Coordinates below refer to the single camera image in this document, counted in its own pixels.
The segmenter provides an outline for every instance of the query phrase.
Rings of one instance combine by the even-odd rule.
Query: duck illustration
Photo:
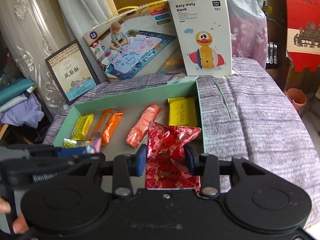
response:
[[[217,54],[215,49],[209,47],[212,43],[212,36],[209,32],[199,32],[196,34],[196,43],[201,47],[196,52],[188,54],[191,61],[201,69],[213,69],[224,64],[224,59]]]

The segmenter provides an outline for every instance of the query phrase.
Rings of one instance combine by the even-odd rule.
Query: duck head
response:
[[[210,45],[212,43],[212,36],[208,32],[199,32],[196,35],[196,42],[200,45]]]

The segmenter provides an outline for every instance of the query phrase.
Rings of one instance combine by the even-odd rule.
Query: red foil wrapper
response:
[[[198,127],[149,123],[145,188],[194,188],[199,192],[200,177],[189,174],[183,146],[200,132]]]

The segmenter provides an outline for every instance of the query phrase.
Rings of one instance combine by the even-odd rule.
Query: white plastic bag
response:
[[[255,59],[265,69],[268,28],[263,1],[227,0],[233,56]]]

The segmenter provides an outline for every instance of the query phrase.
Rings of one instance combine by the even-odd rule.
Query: water drawing mat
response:
[[[121,52],[108,48],[99,58],[103,70],[119,79],[135,76],[176,38],[172,35],[142,30],[129,30],[127,35],[130,38],[130,44],[122,46]]]

